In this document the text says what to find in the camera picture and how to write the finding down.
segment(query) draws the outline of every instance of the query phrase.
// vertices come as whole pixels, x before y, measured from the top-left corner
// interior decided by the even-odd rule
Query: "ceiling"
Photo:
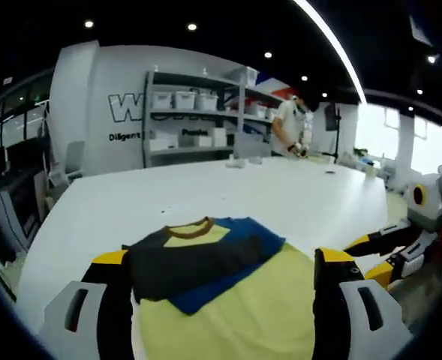
[[[394,0],[311,0],[333,30],[364,89],[421,101],[442,111],[442,53],[432,65],[431,47],[414,40],[407,12],[425,25],[428,11]],[[84,28],[91,19],[95,25]],[[428,27],[442,39],[442,19]],[[198,25],[196,32],[186,24]],[[5,77],[16,81],[55,65],[59,50],[97,39],[101,46],[150,44],[220,56],[268,73],[299,88],[312,107],[322,92],[337,100],[356,101],[344,65],[317,26],[292,0],[276,1],[124,1],[118,6],[34,7],[2,13],[0,93]],[[270,51],[271,59],[263,54]],[[301,81],[308,76],[308,82]],[[368,97],[383,102],[382,97]],[[406,100],[387,100],[407,111]],[[442,124],[442,118],[436,118]]]

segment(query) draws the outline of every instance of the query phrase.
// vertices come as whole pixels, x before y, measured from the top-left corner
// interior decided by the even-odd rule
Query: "white table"
[[[228,169],[225,161],[118,172],[76,180],[48,215],[26,258],[17,310],[37,334],[44,308],[92,259],[131,245],[164,225],[251,217],[314,257],[384,227],[379,178],[356,170],[279,157]],[[362,258],[365,272],[378,256]]]

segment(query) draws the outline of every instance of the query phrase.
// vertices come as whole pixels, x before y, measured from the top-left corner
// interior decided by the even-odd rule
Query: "black stand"
[[[340,122],[341,122],[341,110],[338,108],[337,112],[335,112],[335,150],[334,154],[331,154],[329,152],[323,152],[322,155],[329,155],[334,157],[334,164],[337,163],[338,157],[339,157],[339,133],[340,133]]]

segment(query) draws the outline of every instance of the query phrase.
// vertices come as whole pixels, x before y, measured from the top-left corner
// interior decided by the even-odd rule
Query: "yellow t-shirt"
[[[134,321],[149,360],[312,359],[313,277],[314,263],[285,244],[194,315],[143,299]]]

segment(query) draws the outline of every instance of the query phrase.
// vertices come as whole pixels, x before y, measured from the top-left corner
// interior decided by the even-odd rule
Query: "man in white shirt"
[[[281,103],[278,113],[272,122],[272,155],[301,157],[302,132],[308,108],[304,100],[293,96],[291,100]]]

